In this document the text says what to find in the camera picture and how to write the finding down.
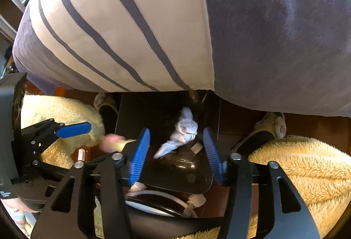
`crumpled cloth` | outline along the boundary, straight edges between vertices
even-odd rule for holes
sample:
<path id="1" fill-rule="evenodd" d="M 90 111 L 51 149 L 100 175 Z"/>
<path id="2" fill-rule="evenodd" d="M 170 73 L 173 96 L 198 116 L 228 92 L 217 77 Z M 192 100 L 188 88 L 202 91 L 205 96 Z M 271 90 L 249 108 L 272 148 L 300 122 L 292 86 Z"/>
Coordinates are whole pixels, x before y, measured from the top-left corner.
<path id="1" fill-rule="evenodd" d="M 154 159 L 161 158 L 194 140 L 197 135 L 197 128 L 198 124 L 194 121 L 190 108 L 183 107 L 179 121 L 175 125 L 175 131 L 170 136 L 170 140 L 161 145 L 155 153 Z"/>

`blue gripper pad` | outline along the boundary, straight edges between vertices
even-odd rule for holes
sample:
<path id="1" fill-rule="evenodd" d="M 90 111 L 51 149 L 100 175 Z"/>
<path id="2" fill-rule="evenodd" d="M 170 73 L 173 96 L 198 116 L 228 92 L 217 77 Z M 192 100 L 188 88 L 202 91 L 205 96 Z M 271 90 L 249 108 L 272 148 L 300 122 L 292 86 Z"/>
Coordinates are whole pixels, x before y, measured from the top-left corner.
<path id="1" fill-rule="evenodd" d="M 132 186 L 140 179 L 143 170 L 144 162 L 146 159 L 147 151 L 150 146 L 150 130 L 144 129 L 138 139 L 138 146 L 135 150 L 134 156 L 129 166 L 129 184 Z"/>
<path id="2" fill-rule="evenodd" d="M 83 123 L 63 126 L 58 131 L 56 131 L 56 136 L 64 139 L 64 138 L 69 138 L 69 137 L 89 133 L 90 130 L 91 130 L 91 124 L 89 122 L 83 122 Z"/>
<path id="3" fill-rule="evenodd" d="M 205 128 L 203 131 L 203 141 L 213 178 L 221 185 L 224 183 L 225 171 L 223 170 L 222 161 L 218 155 L 215 142 L 212 139 L 211 133 L 207 128 Z"/>

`white label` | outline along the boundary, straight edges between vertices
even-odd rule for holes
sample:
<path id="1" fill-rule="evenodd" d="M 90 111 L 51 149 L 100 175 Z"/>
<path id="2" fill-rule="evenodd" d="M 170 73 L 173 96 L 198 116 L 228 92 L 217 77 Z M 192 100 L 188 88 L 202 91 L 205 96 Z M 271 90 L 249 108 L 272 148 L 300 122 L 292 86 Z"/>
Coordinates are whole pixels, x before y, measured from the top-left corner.
<path id="1" fill-rule="evenodd" d="M 194 146 L 191 147 L 190 150 L 192 150 L 194 152 L 194 154 L 199 153 L 199 151 L 201 151 L 201 149 L 203 148 L 203 146 L 197 142 Z"/>

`cable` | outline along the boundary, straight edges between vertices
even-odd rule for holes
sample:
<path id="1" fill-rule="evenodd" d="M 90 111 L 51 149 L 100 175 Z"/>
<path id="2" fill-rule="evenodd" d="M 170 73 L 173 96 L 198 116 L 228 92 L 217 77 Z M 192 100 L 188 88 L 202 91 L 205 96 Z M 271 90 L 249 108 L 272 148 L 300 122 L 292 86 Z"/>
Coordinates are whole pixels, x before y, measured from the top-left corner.
<path id="1" fill-rule="evenodd" d="M 185 203 L 183 200 L 171 195 L 171 194 L 168 194 L 168 193 L 165 193 L 165 192 L 159 192 L 158 190 L 139 190 L 137 192 L 131 192 L 131 193 L 128 193 L 127 195 L 128 196 L 138 196 L 140 194 L 153 194 L 153 195 L 158 195 L 158 196 L 162 196 L 162 197 L 165 197 L 165 198 L 168 198 L 170 200 L 173 200 L 174 202 L 180 204 L 181 206 L 183 206 L 184 208 L 187 208 L 189 205 L 187 203 Z M 194 218 L 197 218 L 197 215 L 195 213 L 194 210 L 191 210 L 191 215 L 192 217 Z"/>

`metal screw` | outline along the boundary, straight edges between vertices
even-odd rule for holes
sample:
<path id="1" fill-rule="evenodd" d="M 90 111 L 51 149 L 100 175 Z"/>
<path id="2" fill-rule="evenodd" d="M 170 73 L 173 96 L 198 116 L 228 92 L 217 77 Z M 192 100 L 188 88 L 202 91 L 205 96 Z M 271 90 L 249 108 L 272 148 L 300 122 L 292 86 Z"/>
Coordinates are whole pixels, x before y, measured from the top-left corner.
<path id="1" fill-rule="evenodd" d="M 272 169 L 278 169 L 279 165 L 277 162 L 274 162 L 274 161 L 271 161 L 269 162 L 269 166 L 272 168 Z"/>
<path id="2" fill-rule="evenodd" d="M 240 155 L 239 153 L 231 153 L 231 154 L 230 154 L 230 158 L 231 158 L 232 160 L 238 161 L 238 160 L 241 159 L 241 155 Z"/>
<path id="3" fill-rule="evenodd" d="M 84 162 L 83 162 L 83 161 L 77 161 L 77 162 L 74 163 L 74 167 L 75 167 L 76 169 L 80 169 L 80 168 L 82 168 L 83 166 L 84 166 Z"/>
<path id="4" fill-rule="evenodd" d="M 114 153 L 114 154 L 112 155 L 112 158 L 113 158 L 115 161 L 117 161 L 117 160 L 119 160 L 119 159 L 123 159 L 123 155 L 122 155 L 122 153 Z"/>

